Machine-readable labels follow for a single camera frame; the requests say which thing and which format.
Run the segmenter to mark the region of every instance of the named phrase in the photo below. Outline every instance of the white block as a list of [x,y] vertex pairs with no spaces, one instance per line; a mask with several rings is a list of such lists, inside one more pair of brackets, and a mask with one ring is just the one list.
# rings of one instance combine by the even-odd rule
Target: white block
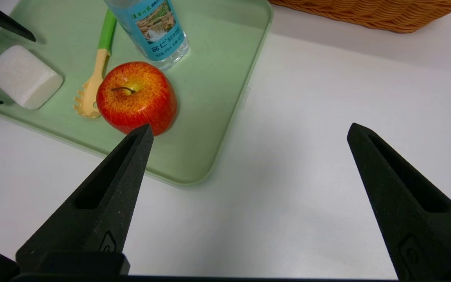
[[26,48],[16,45],[0,56],[0,88],[20,106],[40,108],[64,79]]

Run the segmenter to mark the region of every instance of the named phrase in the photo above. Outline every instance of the blue label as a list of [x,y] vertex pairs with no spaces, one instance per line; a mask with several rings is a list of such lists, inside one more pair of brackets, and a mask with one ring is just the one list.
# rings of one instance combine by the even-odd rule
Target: blue label
[[152,61],[166,59],[184,42],[184,32],[170,0],[142,0],[127,9],[109,9]]

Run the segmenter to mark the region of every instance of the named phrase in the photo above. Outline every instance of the tray rim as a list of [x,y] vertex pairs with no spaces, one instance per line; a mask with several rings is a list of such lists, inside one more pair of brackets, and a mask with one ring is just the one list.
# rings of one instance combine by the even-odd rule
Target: tray rim
[[[15,7],[17,7],[20,4],[20,2],[22,2],[22,1],[23,0],[19,0],[16,3]],[[263,2],[265,2],[265,4],[267,5],[267,7],[269,9],[269,13],[270,13],[269,14],[269,20],[268,20],[267,26],[265,28],[265,31],[263,33],[262,39],[260,41],[259,47],[258,47],[258,49],[256,51],[255,56],[254,56],[254,59],[253,59],[253,62],[252,62],[252,66],[251,66],[251,68],[248,71],[248,74],[247,74],[246,79],[245,79],[245,83],[243,84],[243,87],[242,87],[242,89],[240,91],[240,96],[238,97],[238,101],[236,102],[236,105],[235,105],[234,110],[233,110],[233,112],[231,114],[229,122],[227,123],[227,127],[226,127],[226,129],[224,131],[224,137],[222,138],[222,141],[220,142],[218,150],[215,153],[215,157],[213,158],[213,162],[211,163],[211,166],[209,167],[208,171],[200,179],[192,181],[192,182],[178,182],[178,181],[169,179],[169,178],[167,178],[167,177],[165,177],[163,175],[160,175],[160,174],[152,171],[150,168],[146,168],[145,169],[145,172],[144,172],[145,174],[148,174],[150,177],[152,177],[154,179],[158,179],[158,180],[160,180],[160,181],[162,181],[162,182],[164,182],[166,184],[170,184],[172,186],[177,186],[177,187],[195,186],[197,184],[202,184],[203,182],[205,182],[206,180],[209,179],[209,177],[211,176],[211,174],[215,170],[215,167],[217,165],[219,156],[222,154],[222,151],[224,150],[225,140],[229,136],[229,134],[231,132],[231,127],[233,125],[233,121],[236,118],[236,116],[238,114],[238,111],[240,110],[241,105],[243,104],[242,101],[245,98],[246,89],[248,88],[248,84],[249,84],[249,81],[250,81],[250,79],[252,77],[252,73],[253,73],[253,71],[255,69],[256,63],[258,61],[258,57],[260,56],[260,53],[262,51],[263,45],[265,43],[265,40],[267,39],[267,36],[268,36],[268,34],[270,32],[270,29],[271,29],[272,20],[274,18],[274,9],[272,7],[272,4],[269,2],[269,0],[263,0]],[[10,16],[11,16],[11,14],[13,14],[15,7],[9,13]],[[40,135],[43,135],[45,137],[48,137],[48,138],[54,139],[56,141],[59,141],[61,143],[64,143],[65,145],[68,145],[68,146],[71,146],[73,148],[79,149],[79,150],[81,150],[83,152],[87,152],[87,153],[90,153],[92,155],[96,155],[96,156],[99,156],[99,157],[102,157],[102,158],[105,158],[107,156],[106,154],[104,154],[102,152],[99,152],[98,150],[95,150],[94,148],[90,148],[90,147],[82,144],[81,142],[76,142],[76,141],[73,141],[71,139],[68,139],[68,138],[65,138],[63,136],[60,136],[59,134],[56,134],[55,132],[53,132],[53,130],[45,130],[44,128],[40,128],[38,126],[33,125],[32,123],[27,123],[27,122],[25,122],[23,120],[20,120],[18,118],[7,116],[7,115],[5,115],[2,112],[0,112],[0,118],[2,118],[3,120],[9,121],[10,123],[13,123],[15,125],[19,125],[20,127],[27,128],[28,130],[36,132],[36,133],[38,133]]]

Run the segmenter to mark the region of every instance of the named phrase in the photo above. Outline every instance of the apple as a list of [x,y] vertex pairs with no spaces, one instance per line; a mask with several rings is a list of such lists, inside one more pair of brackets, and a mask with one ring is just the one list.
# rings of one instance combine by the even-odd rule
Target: apple
[[129,62],[106,75],[97,92],[97,107],[124,134],[149,123],[157,136],[175,120],[177,98],[159,69],[145,62]]

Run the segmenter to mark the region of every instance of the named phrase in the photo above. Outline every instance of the green handle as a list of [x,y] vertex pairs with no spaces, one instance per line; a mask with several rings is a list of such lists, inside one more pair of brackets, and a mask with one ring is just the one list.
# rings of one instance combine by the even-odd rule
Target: green handle
[[111,55],[111,40],[115,26],[116,26],[116,18],[112,14],[111,10],[107,9],[107,13],[105,14],[104,19],[104,26],[102,27],[102,33],[100,34],[98,49],[107,49],[109,55]]

